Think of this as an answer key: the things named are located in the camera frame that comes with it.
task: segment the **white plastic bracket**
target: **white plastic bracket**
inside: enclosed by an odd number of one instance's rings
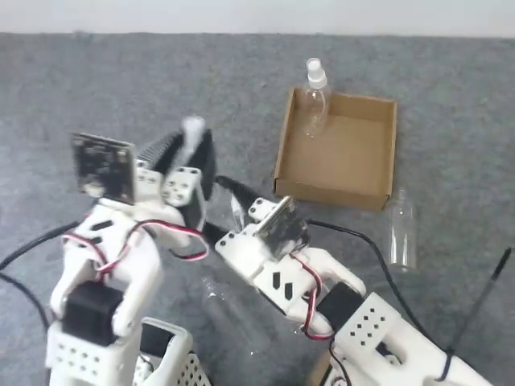
[[[277,203],[268,199],[256,199],[249,208],[249,216],[257,223],[263,221],[265,217],[275,208]]]

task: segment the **robotic arm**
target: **robotic arm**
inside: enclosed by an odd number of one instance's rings
[[[273,203],[234,181],[218,182],[240,198],[250,224],[223,236],[217,252],[286,318],[302,323],[309,338],[333,339],[324,385],[343,386],[348,376],[353,386],[491,386],[457,357],[437,381],[446,353],[378,294],[367,295],[363,282],[327,251],[309,247],[293,199]],[[337,284],[317,304],[326,278]]]
[[[143,311],[163,268],[157,244],[178,251],[200,230],[212,192],[211,132],[201,118],[152,144],[138,158],[124,142],[73,136],[79,185],[97,197],[85,220],[63,237],[64,270],[51,294],[56,320],[47,335],[51,385],[210,385],[192,337]]]

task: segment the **plastic bottle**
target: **plastic bottle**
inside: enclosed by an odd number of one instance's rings
[[[304,133],[310,137],[320,134],[328,121],[331,90],[328,78],[322,68],[320,59],[311,58],[306,62],[307,85],[301,98],[301,125]]]
[[[417,268],[417,231],[413,203],[406,189],[398,193],[388,203],[389,212],[389,263],[405,272]]]
[[[202,268],[202,308],[236,355],[255,356],[266,352],[271,331],[263,320],[259,294],[227,268]]]

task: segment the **open cardboard box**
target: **open cardboard box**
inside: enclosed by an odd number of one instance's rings
[[[397,103],[335,92],[326,128],[310,138],[299,128],[301,92],[288,100],[274,193],[380,211],[392,193]]]

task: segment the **black cable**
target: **black cable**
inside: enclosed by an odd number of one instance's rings
[[[512,249],[507,248],[505,250],[505,252],[503,253],[501,259],[499,260],[499,263],[497,263],[496,268],[493,270],[493,273],[490,276],[490,278],[488,279],[488,282],[486,283],[483,290],[481,291],[480,296],[476,299],[476,301],[472,305],[472,308],[469,311],[467,317],[463,320],[461,326],[459,326],[459,328],[456,330],[454,336],[452,337],[451,344],[449,344],[449,346],[447,346],[447,349],[445,350],[447,357],[445,359],[445,365],[443,367],[442,375],[437,379],[438,382],[442,382],[447,378],[447,374],[449,373],[449,370],[451,369],[452,357],[454,356],[455,351],[458,348],[458,345],[464,336],[464,333],[467,332],[470,322],[478,314],[481,306],[484,304],[484,300],[487,298],[487,296],[490,294],[490,292],[492,292],[493,286],[496,284],[496,281],[499,278],[499,275],[501,275],[501,272],[504,269],[504,267],[506,266],[506,263],[508,262],[508,259],[511,254],[512,254]]]
[[[377,247],[376,243],[374,243],[364,233],[361,233],[358,231],[353,231],[352,229],[348,229],[348,228],[340,227],[338,225],[324,223],[323,221],[316,221],[316,220],[308,220],[307,223],[310,225],[315,225],[317,227],[322,227],[322,228],[332,229],[333,231],[347,233],[349,235],[359,237],[360,239],[362,239],[366,243],[368,243],[370,245],[370,247],[372,247],[372,250],[374,251],[374,253],[377,256],[377,259],[379,260],[379,265],[381,266],[381,269],[383,270],[383,273],[385,274],[386,280],[387,280],[390,288],[392,289],[393,294],[395,295],[395,297],[397,298],[399,303],[401,303],[401,306],[404,309],[404,311],[406,312],[406,314],[408,315],[408,318],[410,318],[411,322],[415,325],[417,330],[419,330],[422,335],[424,335],[426,338],[428,338],[432,343],[436,344],[435,341],[429,335],[429,333],[426,331],[424,326],[419,322],[417,317],[414,315],[414,313],[411,310],[410,306],[408,305],[407,301],[404,299],[404,296],[402,296],[401,291],[395,284],[395,281],[393,281],[392,274],[390,273],[390,271],[388,269],[388,265],[386,264],[385,258],[381,254],[381,251]]]
[[[74,221],[70,224],[63,225],[62,227],[52,229],[51,231],[48,231],[48,232],[44,233],[43,235],[37,237],[33,241],[29,241],[22,247],[18,248],[14,252],[12,252],[2,262],[0,262],[0,271],[3,271],[10,263],[12,263],[16,259],[18,259],[23,254],[29,252],[31,249],[37,247],[38,245],[41,245],[45,241],[49,241],[51,239],[56,238],[59,235],[62,235],[63,233],[69,231],[70,229],[76,228],[78,225],[79,225],[79,222]]]
[[[351,378],[348,376],[348,373],[347,373],[347,370],[345,369],[344,364],[341,362],[341,360],[336,358],[335,352],[332,350],[332,348],[334,346],[334,342],[335,342],[335,339],[333,338],[331,340],[331,342],[329,343],[329,354],[331,354],[331,357],[338,363],[338,366],[340,366],[340,370],[341,370],[342,374],[344,375],[345,383],[347,384],[347,386],[352,386]]]
[[[38,298],[22,283],[17,281],[16,279],[5,275],[4,273],[0,272],[0,279],[3,281],[12,284],[15,288],[20,290],[26,297],[31,301],[31,303],[34,305],[34,307],[37,309],[39,318],[41,319],[41,324],[43,324],[43,333],[47,334],[48,327],[50,326],[50,323],[48,322],[47,314],[45,313],[45,309],[41,302],[38,300]]]

